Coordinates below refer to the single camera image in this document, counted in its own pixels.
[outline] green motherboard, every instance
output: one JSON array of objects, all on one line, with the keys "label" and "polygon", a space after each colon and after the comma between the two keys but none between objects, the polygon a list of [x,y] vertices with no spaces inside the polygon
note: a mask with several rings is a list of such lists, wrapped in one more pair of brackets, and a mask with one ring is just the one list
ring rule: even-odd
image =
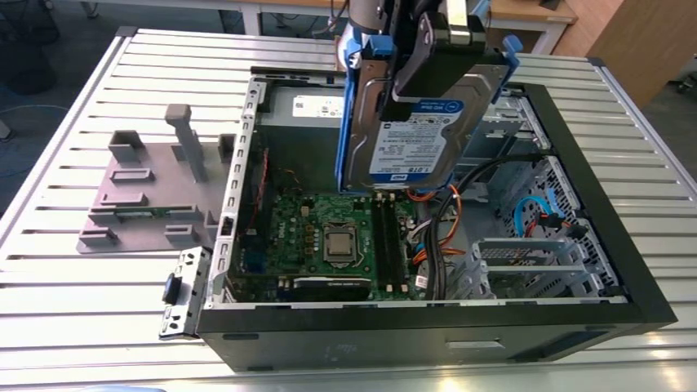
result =
[{"label": "green motherboard", "polygon": [[[378,222],[373,216],[380,215],[381,206],[388,204],[390,222],[386,225],[385,219]],[[248,270],[245,276],[250,277],[248,285],[253,281],[257,287],[257,300],[281,301],[274,298],[272,285],[282,286],[284,280],[297,277],[361,278],[370,281],[369,301],[412,299],[416,293],[405,278],[408,258],[400,238],[413,216],[412,202],[396,198],[394,194],[377,199],[321,194],[276,196],[265,252],[261,255],[248,251],[241,255]],[[389,257],[380,249],[386,237],[384,231],[394,231],[389,238],[393,242]],[[398,265],[385,265],[384,259]],[[390,280],[385,274],[401,274],[404,284],[392,284],[400,278]],[[254,275],[265,277],[265,283],[254,279]]]}]

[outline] cpu socket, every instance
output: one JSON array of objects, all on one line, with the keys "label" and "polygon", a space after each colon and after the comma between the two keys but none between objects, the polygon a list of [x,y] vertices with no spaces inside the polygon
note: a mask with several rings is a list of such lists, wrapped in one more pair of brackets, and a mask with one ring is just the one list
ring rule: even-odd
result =
[{"label": "cpu socket", "polygon": [[356,228],[352,225],[326,225],[324,243],[325,262],[334,268],[346,268],[356,262]]}]

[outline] slotted aluminum table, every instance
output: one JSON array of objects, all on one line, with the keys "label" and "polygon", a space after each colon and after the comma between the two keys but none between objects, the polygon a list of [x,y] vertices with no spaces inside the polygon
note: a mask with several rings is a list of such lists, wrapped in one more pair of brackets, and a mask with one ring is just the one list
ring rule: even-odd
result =
[{"label": "slotted aluminum table", "polygon": [[144,29],[114,38],[0,221],[0,389],[697,390],[694,182],[607,71],[577,58],[522,56],[514,80],[549,87],[678,323],[545,365],[264,376],[233,375],[198,341],[157,340],[176,253],[74,250],[110,133],[173,141],[165,105],[188,103],[214,140],[237,129],[249,67],[333,69],[333,51],[333,42]]}]

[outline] gray stand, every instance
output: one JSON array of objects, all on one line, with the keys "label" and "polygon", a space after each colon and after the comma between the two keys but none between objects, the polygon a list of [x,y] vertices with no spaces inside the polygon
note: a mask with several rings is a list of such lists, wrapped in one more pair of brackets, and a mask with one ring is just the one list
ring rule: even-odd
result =
[{"label": "gray stand", "polygon": [[234,135],[201,143],[188,105],[169,105],[178,143],[142,143],[116,131],[113,154],[80,232],[77,252],[142,252],[212,247]]}]

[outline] hard drive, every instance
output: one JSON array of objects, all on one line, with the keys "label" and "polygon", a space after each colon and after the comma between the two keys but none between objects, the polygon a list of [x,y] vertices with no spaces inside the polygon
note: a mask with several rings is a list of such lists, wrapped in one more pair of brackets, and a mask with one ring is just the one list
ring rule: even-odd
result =
[{"label": "hard drive", "polygon": [[509,68],[475,65],[440,99],[413,103],[406,122],[382,122],[374,107],[388,82],[385,65],[368,63],[374,64],[360,75],[342,188],[353,192],[441,188]]}]

